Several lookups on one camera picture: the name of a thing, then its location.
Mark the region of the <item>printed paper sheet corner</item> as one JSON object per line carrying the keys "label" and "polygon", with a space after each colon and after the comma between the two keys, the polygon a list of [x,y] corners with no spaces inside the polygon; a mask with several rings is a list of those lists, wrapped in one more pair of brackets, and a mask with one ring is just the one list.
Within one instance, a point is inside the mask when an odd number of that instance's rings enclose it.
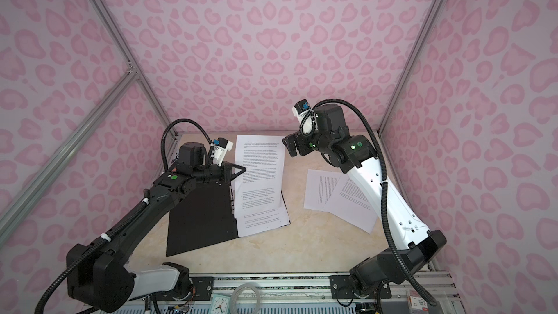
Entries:
{"label": "printed paper sheet corner", "polygon": [[236,217],[279,208],[284,162],[282,137],[237,136],[235,163],[246,171],[233,181]]}

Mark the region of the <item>grey and black file folder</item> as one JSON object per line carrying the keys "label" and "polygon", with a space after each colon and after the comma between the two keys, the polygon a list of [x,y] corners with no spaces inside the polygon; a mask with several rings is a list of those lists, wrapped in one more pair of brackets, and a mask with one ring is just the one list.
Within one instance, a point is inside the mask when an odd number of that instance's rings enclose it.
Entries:
{"label": "grey and black file folder", "polygon": [[197,187],[169,213],[166,256],[239,238],[232,202],[230,186]]}

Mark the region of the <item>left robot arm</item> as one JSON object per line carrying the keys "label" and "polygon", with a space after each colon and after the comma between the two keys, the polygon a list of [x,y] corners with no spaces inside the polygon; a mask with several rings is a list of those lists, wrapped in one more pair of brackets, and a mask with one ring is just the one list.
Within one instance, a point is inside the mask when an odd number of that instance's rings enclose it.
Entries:
{"label": "left robot arm", "polygon": [[177,161],[144,190],[141,202],[132,211],[91,244],[77,244],[69,251],[66,280],[70,298],[112,313],[130,300],[156,293],[174,299],[191,294],[193,285],[186,267],[164,263],[157,269],[130,273],[125,265],[158,221],[197,187],[235,180],[236,165],[225,161],[233,142],[217,138],[211,149],[209,155],[202,143],[182,145]]}

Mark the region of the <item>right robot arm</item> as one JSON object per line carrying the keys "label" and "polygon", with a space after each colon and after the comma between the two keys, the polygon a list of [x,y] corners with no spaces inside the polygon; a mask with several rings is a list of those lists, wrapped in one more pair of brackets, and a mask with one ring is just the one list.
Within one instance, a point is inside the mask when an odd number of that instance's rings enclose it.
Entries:
{"label": "right robot arm", "polygon": [[328,99],[292,108],[297,132],[283,138],[289,155],[318,152],[347,175],[379,215],[387,249],[350,270],[350,289],[359,297],[379,296],[384,285],[406,281],[429,305],[437,300],[414,277],[446,245],[442,231],[415,214],[388,177],[382,149],[366,117],[351,103]]}

